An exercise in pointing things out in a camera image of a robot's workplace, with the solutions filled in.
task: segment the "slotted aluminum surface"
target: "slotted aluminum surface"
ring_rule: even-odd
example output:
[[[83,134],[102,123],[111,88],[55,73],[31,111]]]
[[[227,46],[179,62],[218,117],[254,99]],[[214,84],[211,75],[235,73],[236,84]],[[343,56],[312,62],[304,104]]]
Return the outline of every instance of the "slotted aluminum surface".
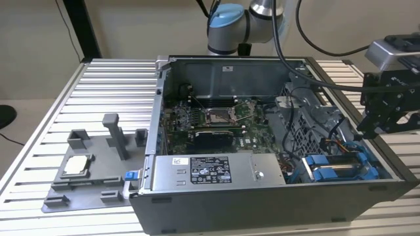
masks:
[[[352,65],[342,61],[319,63],[338,84],[362,85],[363,75]],[[80,66],[80,72],[70,81],[2,179],[0,187],[6,189],[0,196],[0,235],[146,235],[130,206],[51,214],[44,214],[40,208],[68,147],[68,131],[84,128],[90,135],[106,135],[108,132],[100,122],[107,112],[120,114],[120,126],[126,132],[148,127],[155,81],[152,60],[96,59]],[[346,92],[346,95],[360,107],[360,95],[354,92]],[[420,178],[419,133],[383,135],[383,138]],[[420,235],[420,188],[410,191],[399,200],[374,206],[351,223],[204,233],[262,234]]]

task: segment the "blue latch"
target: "blue latch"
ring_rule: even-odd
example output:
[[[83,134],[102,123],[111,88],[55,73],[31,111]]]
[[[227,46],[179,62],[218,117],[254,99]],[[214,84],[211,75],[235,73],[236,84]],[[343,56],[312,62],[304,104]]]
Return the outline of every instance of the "blue latch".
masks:
[[[139,171],[127,171],[126,172],[126,181],[135,181],[139,179]]]

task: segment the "black cable on floor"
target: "black cable on floor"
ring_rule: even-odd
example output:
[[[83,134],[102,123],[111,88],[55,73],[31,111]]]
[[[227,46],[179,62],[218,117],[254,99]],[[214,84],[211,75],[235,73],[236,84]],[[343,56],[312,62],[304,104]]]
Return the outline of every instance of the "black cable on floor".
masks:
[[[311,47],[324,53],[326,55],[328,56],[332,56],[332,57],[344,57],[344,56],[348,56],[348,55],[352,55],[358,52],[362,52],[363,50],[367,50],[370,48],[370,46],[364,46],[362,48],[358,48],[356,50],[354,51],[350,51],[350,52],[346,52],[346,53],[331,53],[328,51],[326,51],[324,49],[322,49],[319,46],[315,45],[315,43],[312,43],[311,39],[307,37],[307,35],[304,34],[303,32],[303,29],[302,29],[302,25],[300,25],[300,19],[299,19],[299,13],[300,13],[300,5],[302,5],[302,0],[298,1],[298,6],[296,6],[296,26],[298,26],[298,30],[299,30],[299,33],[304,39],[304,41],[311,45]]]
[[[75,43],[74,43],[72,34],[71,34],[71,28],[70,28],[68,25],[67,25],[67,22],[66,22],[66,19],[64,19],[64,16],[63,16],[63,12],[62,12],[62,8],[60,8],[60,5],[59,5],[58,0],[55,0],[55,4],[58,5],[58,8],[59,8],[60,16],[62,16],[63,22],[64,22],[64,24],[66,24],[66,28],[67,28],[68,36],[70,36],[70,38],[71,38],[72,46],[74,46],[75,52],[76,52],[76,54],[78,54],[78,61],[79,61],[79,63],[80,63],[82,60],[80,60],[80,55],[79,55],[79,52],[78,52],[78,49],[76,49],[76,46],[75,46]]]
[[[12,143],[16,143],[16,144],[24,146],[23,143],[20,143],[20,142],[18,142],[18,141],[15,141],[15,140],[11,140],[4,134],[0,133],[0,136],[4,137],[4,139],[8,140],[8,141],[11,141]]]

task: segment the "metal case panel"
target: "metal case panel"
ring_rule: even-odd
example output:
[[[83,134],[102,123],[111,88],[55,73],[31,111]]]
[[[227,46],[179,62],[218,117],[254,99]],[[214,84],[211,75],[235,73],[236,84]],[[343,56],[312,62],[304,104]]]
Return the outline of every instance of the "metal case panel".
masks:
[[[131,198],[144,232],[206,232],[354,220],[378,202],[394,201],[404,182],[307,185]]]

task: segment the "power supply label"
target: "power supply label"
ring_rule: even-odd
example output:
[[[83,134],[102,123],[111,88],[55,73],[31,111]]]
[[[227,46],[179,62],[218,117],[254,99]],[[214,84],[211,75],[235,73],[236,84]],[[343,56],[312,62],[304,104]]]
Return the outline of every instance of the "power supply label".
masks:
[[[191,182],[232,183],[230,158],[220,157],[191,157]]]

